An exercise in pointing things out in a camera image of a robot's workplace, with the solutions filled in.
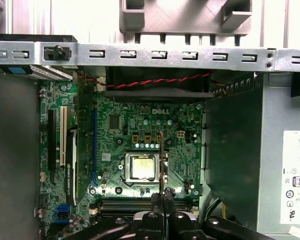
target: blue pcie slot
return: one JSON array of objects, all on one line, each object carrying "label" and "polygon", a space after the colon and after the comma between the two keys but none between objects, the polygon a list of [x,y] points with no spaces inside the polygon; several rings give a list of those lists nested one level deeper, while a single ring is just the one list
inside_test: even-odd
[{"label": "blue pcie slot", "polygon": [[92,111],[92,182],[98,186],[96,171],[97,171],[97,118],[98,112],[96,109]]}]

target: yellow wire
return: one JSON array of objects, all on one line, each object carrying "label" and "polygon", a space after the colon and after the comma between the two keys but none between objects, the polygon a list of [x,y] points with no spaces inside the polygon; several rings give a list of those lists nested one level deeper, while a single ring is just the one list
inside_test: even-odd
[{"label": "yellow wire", "polygon": [[225,219],[227,218],[227,215],[226,215],[226,205],[224,203],[222,203],[222,217]]}]

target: dell logo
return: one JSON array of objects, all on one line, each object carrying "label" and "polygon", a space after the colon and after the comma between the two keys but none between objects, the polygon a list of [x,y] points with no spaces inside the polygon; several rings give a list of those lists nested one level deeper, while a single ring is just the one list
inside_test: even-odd
[{"label": "dell logo", "polygon": [[169,115],[169,109],[152,109],[152,114],[163,114],[163,115]]}]

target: cpu socket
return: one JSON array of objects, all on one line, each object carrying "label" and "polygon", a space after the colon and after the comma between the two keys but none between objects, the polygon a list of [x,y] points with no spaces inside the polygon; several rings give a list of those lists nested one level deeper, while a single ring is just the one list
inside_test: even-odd
[{"label": "cpu socket", "polygon": [[159,183],[160,158],[158,152],[130,151],[125,153],[123,174],[126,183]]}]

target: screw hole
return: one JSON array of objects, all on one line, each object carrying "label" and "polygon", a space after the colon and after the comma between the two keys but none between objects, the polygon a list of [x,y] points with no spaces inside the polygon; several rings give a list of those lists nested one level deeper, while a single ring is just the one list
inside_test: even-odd
[{"label": "screw hole", "polygon": [[266,58],[267,59],[272,59],[274,57],[274,54],[272,52],[269,52],[267,55],[266,55]]},{"label": "screw hole", "polygon": [[265,68],[266,68],[266,69],[271,69],[271,68],[272,68],[272,63],[271,63],[271,62],[267,62],[267,63],[265,64]]}]

